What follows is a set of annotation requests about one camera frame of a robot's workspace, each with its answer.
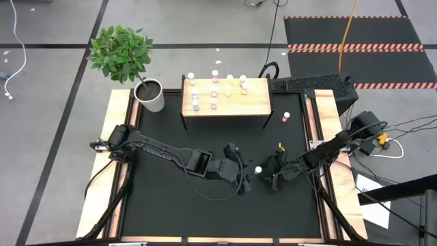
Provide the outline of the grey metal post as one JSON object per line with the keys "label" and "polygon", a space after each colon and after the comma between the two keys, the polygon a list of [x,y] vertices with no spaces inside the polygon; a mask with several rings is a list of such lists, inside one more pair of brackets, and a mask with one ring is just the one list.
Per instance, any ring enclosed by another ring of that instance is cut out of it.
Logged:
{"label": "grey metal post", "polygon": [[424,246],[437,246],[437,191],[429,189],[425,192],[425,230]]}

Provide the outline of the black mat orange hazard stripes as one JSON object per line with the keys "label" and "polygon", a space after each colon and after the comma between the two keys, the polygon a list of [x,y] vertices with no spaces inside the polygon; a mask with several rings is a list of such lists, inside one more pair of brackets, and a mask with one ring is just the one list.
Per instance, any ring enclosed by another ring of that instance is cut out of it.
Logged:
{"label": "black mat orange hazard stripes", "polygon": [[437,89],[437,74],[407,16],[286,16],[293,77],[340,72],[357,89]]}

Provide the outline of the white paper sheet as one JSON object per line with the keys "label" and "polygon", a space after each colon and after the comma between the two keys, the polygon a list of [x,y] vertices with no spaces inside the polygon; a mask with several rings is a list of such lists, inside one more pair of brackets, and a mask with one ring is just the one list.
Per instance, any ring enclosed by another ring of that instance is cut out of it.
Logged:
{"label": "white paper sheet", "polygon": [[[379,189],[382,187],[383,185],[361,174],[358,174],[356,176],[356,192],[358,194],[360,194],[361,192],[372,191],[374,189]],[[389,228],[390,212],[378,203],[361,205],[361,210],[364,220],[385,229]]]}

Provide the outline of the wooden table side board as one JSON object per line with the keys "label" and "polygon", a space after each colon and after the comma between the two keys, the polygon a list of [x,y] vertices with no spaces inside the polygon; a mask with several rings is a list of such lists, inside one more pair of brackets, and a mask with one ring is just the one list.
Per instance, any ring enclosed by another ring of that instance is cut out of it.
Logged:
{"label": "wooden table side board", "polygon": [[[331,90],[316,90],[315,98],[307,98],[306,104],[314,138],[318,137],[317,125],[320,125],[322,130],[320,138],[325,141],[331,140],[342,130],[335,97]],[[350,160],[347,153],[342,152],[339,154],[337,161],[330,167],[330,176],[337,207],[356,232],[367,239],[368,236],[355,187],[354,175],[350,168]]]}
{"label": "wooden table side board", "polygon": [[[139,103],[130,95],[130,90],[113,90],[100,137],[108,139],[115,126],[125,121],[134,124],[138,109]],[[78,238],[85,236],[101,218],[110,204],[112,190],[119,191],[122,187],[127,167],[126,163],[111,163],[107,151],[96,154],[91,172],[95,179],[87,189],[76,233]]]}

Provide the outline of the white round plant pot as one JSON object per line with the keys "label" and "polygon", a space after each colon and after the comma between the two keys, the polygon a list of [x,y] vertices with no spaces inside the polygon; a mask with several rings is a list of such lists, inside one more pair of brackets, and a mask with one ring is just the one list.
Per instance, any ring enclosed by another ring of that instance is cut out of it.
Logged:
{"label": "white round plant pot", "polygon": [[163,87],[156,79],[142,78],[134,88],[134,97],[153,113],[157,113],[165,107]]}

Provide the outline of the green leafy potted tree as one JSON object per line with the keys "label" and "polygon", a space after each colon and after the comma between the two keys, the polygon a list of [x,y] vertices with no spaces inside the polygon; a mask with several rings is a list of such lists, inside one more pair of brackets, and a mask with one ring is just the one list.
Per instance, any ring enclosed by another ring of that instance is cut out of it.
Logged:
{"label": "green leafy potted tree", "polygon": [[151,63],[154,40],[141,32],[121,25],[101,29],[99,36],[91,40],[87,57],[91,67],[121,84],[137,79],[143,83],[141,74]]}

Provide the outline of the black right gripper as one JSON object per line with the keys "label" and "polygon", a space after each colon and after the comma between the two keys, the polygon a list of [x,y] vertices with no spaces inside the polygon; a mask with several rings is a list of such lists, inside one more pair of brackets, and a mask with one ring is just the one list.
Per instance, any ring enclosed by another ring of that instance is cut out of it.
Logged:
{"label": "black right gripper", "polygon": [[262,180],[269,184],[272,191],[278,191],[280,177],[291,181],[300,175],[301,164],[297,159],[289,160],[287,156],[270,155],[262,164],[263,172],[272,173],[271,176],[263,177]]}

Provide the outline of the wooden shelf with black frame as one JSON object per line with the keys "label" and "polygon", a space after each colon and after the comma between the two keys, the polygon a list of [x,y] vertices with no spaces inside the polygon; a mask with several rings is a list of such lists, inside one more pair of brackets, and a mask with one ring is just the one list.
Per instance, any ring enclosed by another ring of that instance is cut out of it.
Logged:
{"label": "wooden shelf with black frame", "polygon": [[[188,77],[182,77],[181,111],[183,120],[206,117],[242,117],[255,116],[269,118],[272,113],[272,93],[267,78],[246,78],[247,94],[241,94],[240,78],[220,78],[214,83],[212,78],[195,79],[190,85]],[[225,95],[225,86],[232,86],[230,97]],[[194,111],[191,89],[197,89],[199,110]],[[217,108],[211,109],[211,90],[217,89]]]}

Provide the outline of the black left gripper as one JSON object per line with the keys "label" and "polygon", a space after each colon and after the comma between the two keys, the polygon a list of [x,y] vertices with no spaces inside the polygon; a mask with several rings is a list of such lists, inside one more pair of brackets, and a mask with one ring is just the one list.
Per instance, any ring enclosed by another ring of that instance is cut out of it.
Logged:
{"label": "black left gripper", "polygon": [[[232,187],[238,187],[241,183],[244,159],[234,143],[228,143],[223,152],[226,159],[208,162],[208,180],[222,180]],[[238,195],[242,196],[250,191],[250,179],[244,177]]]}

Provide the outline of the black perforated computer case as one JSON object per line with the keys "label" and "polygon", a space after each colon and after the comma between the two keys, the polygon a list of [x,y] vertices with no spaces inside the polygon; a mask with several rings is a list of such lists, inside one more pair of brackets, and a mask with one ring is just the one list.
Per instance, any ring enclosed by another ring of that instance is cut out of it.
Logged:
{"label": "black perforated computer case", "polygon": [[354,80],[348,75],[325,74],[313,77],[271,79],[270,81],[275,92],[304,90],[311,93],[311,90],[331,90],[339,115],[345,113],[358,100]]}

